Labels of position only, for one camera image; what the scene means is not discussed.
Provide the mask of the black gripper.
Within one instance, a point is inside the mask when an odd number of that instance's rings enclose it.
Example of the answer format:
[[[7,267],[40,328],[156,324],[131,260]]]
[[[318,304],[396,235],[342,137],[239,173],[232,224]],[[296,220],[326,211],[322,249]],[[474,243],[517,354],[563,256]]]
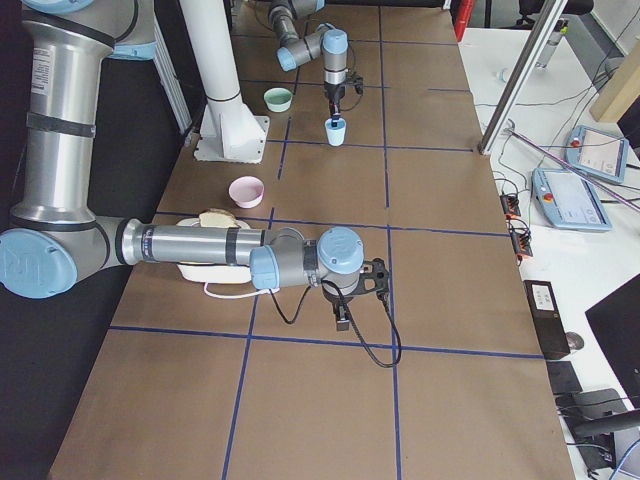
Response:
[[[353,299],[353,296],[344,294],[332,282],[322,283],[322,293],[324,298],[333,304],[336,330],[338,332],[348,331],[350,328],[350,320],[344,305],[348,304]]]
[[[336,121],[341,118],[341,99],[345,95],[345,84],[332,84],[325,83],[325,96],[329,101],[329,111],[331,121]]]

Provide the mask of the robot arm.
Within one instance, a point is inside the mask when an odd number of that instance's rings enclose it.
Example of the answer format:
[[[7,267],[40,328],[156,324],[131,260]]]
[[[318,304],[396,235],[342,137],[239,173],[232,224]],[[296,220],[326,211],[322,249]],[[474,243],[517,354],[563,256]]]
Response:
[[[295,20],[320,11],[324,5],[324,1],[272,1],[268,20],[279,40],[276,56],[283,71],[295,70],[323,58],[330,125],[336,127],[341,119],[340,102],[347,83],[347,33],[330,24],[321,24],[313,33],[300,37],[294,25]]]
[[[29,107],[32,40],[21,6],[1,4],[1,226],[22,197],[25,117]],[[159,204],[183,144],[151,61],[102,63],[89,207],[99,215],[148,222]],[[1,334],[42,332],[64,322],[81,327],[110,323],[130,270],[110,268],[69,292],[29,300],[1,292]]]

